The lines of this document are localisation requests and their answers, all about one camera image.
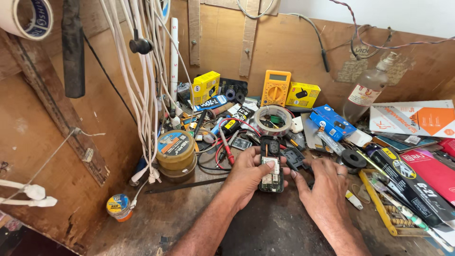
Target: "red box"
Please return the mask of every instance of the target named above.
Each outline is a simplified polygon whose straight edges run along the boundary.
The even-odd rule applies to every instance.
[[[400,155],[428,185],[455,206],[455,171],[422,149]]]
[[[439,146],[443,146],[444,149],[441,151],[449,154],[451,157],[455,157],[455,138],[445,138],[438,143]]]

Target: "earphones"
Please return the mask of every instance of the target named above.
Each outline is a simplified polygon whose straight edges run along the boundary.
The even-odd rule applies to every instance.
[[[133,8],[131,8],[130,0],[128,0],[128,5],[130,6],[130,10],[133,10]],[[136,20],[134,19],[134,14],[132,11],[131,11],[131,16],[132,16],[133,25],[134,25],[134,39],[130,40],[130,50],[133,53],[139,52],[140,54],[146,55],[147,53],[149,53],[153,50],[153,42],[146,38],[139,38],[139,33],[137,32],[137,28],[136,28]]]

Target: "hand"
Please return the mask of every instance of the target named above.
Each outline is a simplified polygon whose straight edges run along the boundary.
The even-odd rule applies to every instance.
[[[263,176],[269,174],[275,166],[275,162],[270,161],[261,164],[261,147],[249,147],[241,152],[235,160],[229,176],[223,184],[222,190],[228,191],[228,195],[238,198],[238,210],[243,209],[253,197],[254,191],[258,189]],[[286,158],[280,157],[280,166],[283,174],[290,173],[289,167],[284,167]]]
[[[352,226],[344,198],[348,189],[345,177],[347,169],[329,159],[305,159],[304,162],[311,164],[314,172],[313,190],[310,190],[301,174],[291,171],[291,176],[310,217],[326,237],[328,232]]]

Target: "white wall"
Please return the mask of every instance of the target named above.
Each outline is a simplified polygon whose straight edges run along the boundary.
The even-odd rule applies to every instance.
[[[449,38],[455,36],[455,0],[344,0],[358,25]],[[281,0],[280,13],[297,12],[309,18],[353,24],[344,5],[329,0]]]

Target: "yellow tray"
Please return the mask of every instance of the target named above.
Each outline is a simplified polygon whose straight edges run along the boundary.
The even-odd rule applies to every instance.
[[[397,228],[392,222],[390,222],[390,216],[387,214],[387,210],[384,208],[384,205],[381,202],[381,199],[378,197],[378,194],[373,187],[368,182],[368,178],[365,173],[375,172],[374,169],[362,169],[359,172],[360,179],[365,184],[365,188],[368,191],[368,194],[371,197],[376,209],[381,216],[382,221],[385,224],[385,227],[389,230],[389,233],[393,236],[429,236],[429,234],[421,228]]]

